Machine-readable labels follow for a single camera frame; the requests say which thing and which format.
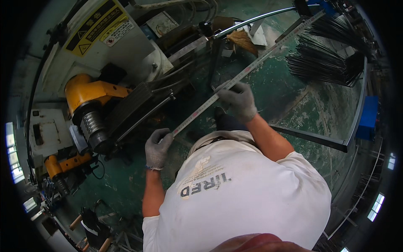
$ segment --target gray work glove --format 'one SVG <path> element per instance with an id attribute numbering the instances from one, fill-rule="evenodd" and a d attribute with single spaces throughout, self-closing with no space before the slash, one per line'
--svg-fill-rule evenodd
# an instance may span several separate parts
<path id="1" fill-rule="evenodd" d="M 174 139 L 169 129 L 156 129 L 145 143 L 146 166 L 153 170 L 162 170 L 168 155 L 168 148 Z"/>
<path id="2" fill-rule="evenodd" d="M 239 122 L 247 123 L 258 113 L 251 87 L 248 84 L 238 82 L 234 89 L 240 92 L 221 89 L 217 95 L 231 105 L 230 108 Z"/>

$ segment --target warning triangle symbol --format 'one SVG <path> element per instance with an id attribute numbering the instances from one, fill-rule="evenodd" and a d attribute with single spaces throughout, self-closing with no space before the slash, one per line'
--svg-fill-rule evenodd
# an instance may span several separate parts
<path id="1" fill-rule="evenodd" d="M 83 36 L 84 36 L 86 33 L 87 33 L 87 31 L 79 31 L 79 32 L 77 32 L 78 38 L 79 38 L 79 39 L 82 39 Z"/>
<path id="2" fill-rule="evenodd" d="M 80 48 L 80 52 L 81 52 L 82 55 L 84 55 L 85 51 L 88 50 L 88 48 L 89 48 L 90 45 L 91 45 L 91 44 L 84 44 L 84 45 L 79 45 L 79 46 L 78 46 L 78 48 Z"/>

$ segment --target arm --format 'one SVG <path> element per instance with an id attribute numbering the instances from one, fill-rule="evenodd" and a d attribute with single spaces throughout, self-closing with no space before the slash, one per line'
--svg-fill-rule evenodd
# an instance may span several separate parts
<path id="1" fill-rule="evenodd" d="M 246 127 L 263 155 L 268 159 L 276 162 L 294 151 L 291 143 L 272 129 L 259 114 L 247 122 Z"/>
<path id="2" fill-rule="evenodd" d="M 162 187 L 161 172 L 145 171 L 145 190 L 143 196 L 143 217 L 160 215 L 159 209 L 164 202 L 165 192 Z"/>
<path id="3" fill-rule="evenodd" d="M 240 92 L 220 90 L 217 95 L 231 105 L 235 117 L 246 125 L 263 155 L 276 162 L 293 152 L 292 145 L 258 114 L 250 86 L 238 83 L 234 88 Z"/>
<path id="4" fill-rule="evenodd" d="M 164 168 L 168 148 L 173 141 L 169 129 L 157 129 L 145 144 L 147 170 L 145 171 L 145 190 L 143 196 L 143 217 L 160 215 L 159 209 L 164 202 L 161 170 Z"/>

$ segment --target yellow warning sticker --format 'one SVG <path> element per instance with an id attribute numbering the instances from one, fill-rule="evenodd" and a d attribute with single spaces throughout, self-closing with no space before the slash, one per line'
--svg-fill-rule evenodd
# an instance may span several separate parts
<path id="1" fill-rule="evenodd" d="M 107 0 L 83 22 L 64 48 L 74 55 L 84 57 L 95 41 L 115 27 L 112 33 L 127 20 L 128 17 L 120 5 L 114 0 Z"/>
<path id="2" fill-rule="evenodd" d="M 107 46 L 111 47 L 133 28 L 134 23 L 127 16 L 124 16 L 121 20 L 119 20 L 119 22 L 105 32 L 101 36 L 100 40 Z"/>

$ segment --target straw broom head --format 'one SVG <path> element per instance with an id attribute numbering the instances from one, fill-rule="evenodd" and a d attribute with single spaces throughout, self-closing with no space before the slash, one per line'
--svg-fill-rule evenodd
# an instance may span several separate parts
<path id="1" fill-rule="evenodd" d="M 237 44 L 238 46 L 246 49 L 248 52 L 252 53 L 256 57 L 258 56 L 258 50 L 252 43 L 252 40 L 248 36 L 248 33 L 244 30 L 233 31 L 231 34 L 227 35 L 227 39 L 234 44 Z"/>

